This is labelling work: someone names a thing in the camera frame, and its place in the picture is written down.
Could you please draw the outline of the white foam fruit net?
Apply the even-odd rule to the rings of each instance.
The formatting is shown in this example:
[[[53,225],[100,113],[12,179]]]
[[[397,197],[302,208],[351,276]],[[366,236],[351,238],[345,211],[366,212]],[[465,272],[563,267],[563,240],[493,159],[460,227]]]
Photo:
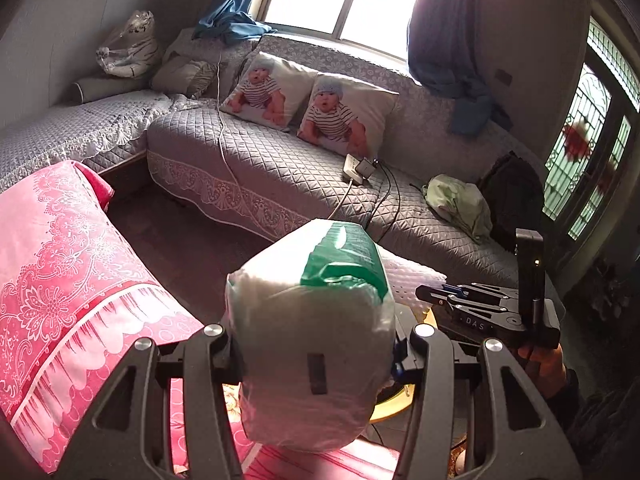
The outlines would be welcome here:
[[[416,296],[416,289],[422,285],[441,288],[446,282],[446,275],[429,266],[399,257],[380,245],[376,248],[394,300],[398,304],[425,312],[430,305]]]

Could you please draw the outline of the white green tissue pack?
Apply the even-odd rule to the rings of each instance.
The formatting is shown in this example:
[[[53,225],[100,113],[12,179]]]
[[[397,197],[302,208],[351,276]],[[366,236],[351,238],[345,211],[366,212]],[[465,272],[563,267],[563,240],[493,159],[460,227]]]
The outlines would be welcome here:
[[[358,223],[316,219],[229,274],[226,315],[250,440],[303,452],[366,429],[390,380],[395,312]]]

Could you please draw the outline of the black backpack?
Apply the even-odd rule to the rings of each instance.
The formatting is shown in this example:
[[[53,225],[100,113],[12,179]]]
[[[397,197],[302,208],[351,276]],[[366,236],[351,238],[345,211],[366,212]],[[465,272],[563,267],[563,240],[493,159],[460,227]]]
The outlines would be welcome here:
[[[490,211],[491,238],[515,252],[516,230],[541,230],[544,188],[526,160],[510,151],[477,182]]]

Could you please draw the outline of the green cloth bundle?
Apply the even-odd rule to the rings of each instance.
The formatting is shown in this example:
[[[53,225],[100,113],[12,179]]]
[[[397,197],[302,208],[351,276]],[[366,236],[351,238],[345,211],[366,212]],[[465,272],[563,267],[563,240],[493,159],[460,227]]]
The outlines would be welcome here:
[[[475,243],[482,244],[490,237],[490,209],[475,184],[439,174],[422,186],[422,194],[442,220],[465,232]]]

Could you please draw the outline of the pink floral table cloth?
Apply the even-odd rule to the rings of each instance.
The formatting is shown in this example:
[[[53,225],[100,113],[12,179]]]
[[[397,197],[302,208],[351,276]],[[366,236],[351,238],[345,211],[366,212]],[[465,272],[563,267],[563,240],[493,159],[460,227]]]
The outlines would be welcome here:
[[[137,341],[180,366],[192,335],[215,358],[229,343],[154,278],[107,219],[112,188],[60,162],[1,196],[1,411],[20,449],[50,474],[99,388]]]

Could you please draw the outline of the stained glass door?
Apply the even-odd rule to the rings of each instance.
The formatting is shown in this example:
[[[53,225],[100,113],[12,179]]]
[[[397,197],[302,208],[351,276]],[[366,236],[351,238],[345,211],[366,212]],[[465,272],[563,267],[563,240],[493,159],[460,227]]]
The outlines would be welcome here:
[[[639,111],[639,72],[590,18],[585,59],[547,158],[544,214],[562,240],[580,240],[617,179]]]

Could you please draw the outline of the white power strip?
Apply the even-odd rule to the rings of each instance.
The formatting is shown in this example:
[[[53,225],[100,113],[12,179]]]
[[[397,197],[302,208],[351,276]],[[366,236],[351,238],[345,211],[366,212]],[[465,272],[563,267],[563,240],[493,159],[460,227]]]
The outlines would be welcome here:
[[[352,154],[347,154],[343,166],[343,176],[355,183],[363,185],[364,182],[374,174],[375,166],[373,162],[366,158],[358,158]]]

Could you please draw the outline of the right baby print pillow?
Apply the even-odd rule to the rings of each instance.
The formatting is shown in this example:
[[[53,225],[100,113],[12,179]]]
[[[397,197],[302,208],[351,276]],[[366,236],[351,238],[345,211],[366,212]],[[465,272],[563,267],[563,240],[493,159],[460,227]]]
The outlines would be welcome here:
[[[346,156],[375,159],[386,119],[399,94],[339,74],[321,73],[312,87],[297,136]]]

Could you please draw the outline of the baby print pillow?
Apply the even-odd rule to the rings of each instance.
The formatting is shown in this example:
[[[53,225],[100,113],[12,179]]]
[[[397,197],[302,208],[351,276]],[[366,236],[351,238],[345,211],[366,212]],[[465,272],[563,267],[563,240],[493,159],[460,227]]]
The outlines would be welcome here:
[[[321,73],[312,87],[297,136],[346,156],[375,159],[386,119],[399,94],[339,74]]]
[[[318,75],[318,70],[259,52],[220,109],[255,124],[286,130],[309,98]]]

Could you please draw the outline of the dark purple curtain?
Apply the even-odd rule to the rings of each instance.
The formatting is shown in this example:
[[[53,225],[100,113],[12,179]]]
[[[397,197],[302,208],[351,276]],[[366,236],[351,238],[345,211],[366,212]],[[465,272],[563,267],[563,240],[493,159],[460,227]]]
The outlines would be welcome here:
[[[488,122],[510,130],[477,67],[477,0],[416,0],[408,25],[411,76],[434,96],[454,101],[450,131],[477,136]]]

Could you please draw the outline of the grey quilted corner sofa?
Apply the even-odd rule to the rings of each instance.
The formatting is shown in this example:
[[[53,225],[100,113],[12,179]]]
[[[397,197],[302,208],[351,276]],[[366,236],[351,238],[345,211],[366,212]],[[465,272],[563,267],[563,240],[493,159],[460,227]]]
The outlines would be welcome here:
[[[349,190],[341,155],[294,133],[219,114],[213,102],[141,90],[87,104],[55,106],[1,133],[4,188],[65,159],[106,171],[144,155],[152,180],[207,217],[277,240],[304,222],[335,214],[357,221],[384,248],[460,283],[513,287],[514,255],[494,240],[477,244],[427,206],[421,186],[438,174],[476,182],[514,151],[541,181],[544,163],[496,124],[479,136],[449,130],[454,104],[410,76],[331,48],[285,36],[196,49],[228,81],[268,52],[323,73],[338,73],[399,94],[380,151],[385,171]]]

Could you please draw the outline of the left baby print pillow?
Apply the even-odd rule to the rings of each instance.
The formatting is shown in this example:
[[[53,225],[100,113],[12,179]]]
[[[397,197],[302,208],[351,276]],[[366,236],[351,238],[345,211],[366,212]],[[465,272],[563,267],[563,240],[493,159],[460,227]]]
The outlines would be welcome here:
[[[286,130],[309,98],[318,75],[318,70],[259,52],[220,109],[255,124]]]

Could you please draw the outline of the window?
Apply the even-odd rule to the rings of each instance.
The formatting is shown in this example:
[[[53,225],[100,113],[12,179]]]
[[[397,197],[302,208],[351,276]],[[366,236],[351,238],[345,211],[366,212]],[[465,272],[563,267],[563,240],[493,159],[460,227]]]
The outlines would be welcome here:
[[[416,0],[252,0],[250,15],[281,32],[407,57]]]

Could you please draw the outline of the grey bolster cushion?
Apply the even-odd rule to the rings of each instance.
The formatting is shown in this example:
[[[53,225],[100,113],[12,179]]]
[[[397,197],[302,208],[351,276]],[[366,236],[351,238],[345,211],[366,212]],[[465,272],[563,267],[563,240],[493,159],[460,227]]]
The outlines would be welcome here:
[[[75,105],[118,96],[143,90],[148,86],[146,78],[118,78],[106,75],[80,78],[70,86],[67,92],[67,101]]]

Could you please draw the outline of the grey satin cushion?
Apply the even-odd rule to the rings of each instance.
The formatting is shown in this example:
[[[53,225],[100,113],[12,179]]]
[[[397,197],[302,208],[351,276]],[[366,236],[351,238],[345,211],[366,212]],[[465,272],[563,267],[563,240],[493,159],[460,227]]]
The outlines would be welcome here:
[[[151,89],[198,99],[212,84],[215,76],[216,68],[209,62],[174,55],[152,77]]]

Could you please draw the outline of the blue curtain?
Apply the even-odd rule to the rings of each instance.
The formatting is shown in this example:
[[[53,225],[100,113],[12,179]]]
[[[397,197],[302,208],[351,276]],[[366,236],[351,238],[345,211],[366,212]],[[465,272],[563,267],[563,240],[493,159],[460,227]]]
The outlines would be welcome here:
[[[193,39],[218,39],[226,46],[260,39],[273,28],[250,16],[252,0],[212,0],[205,15],[195,25]]]

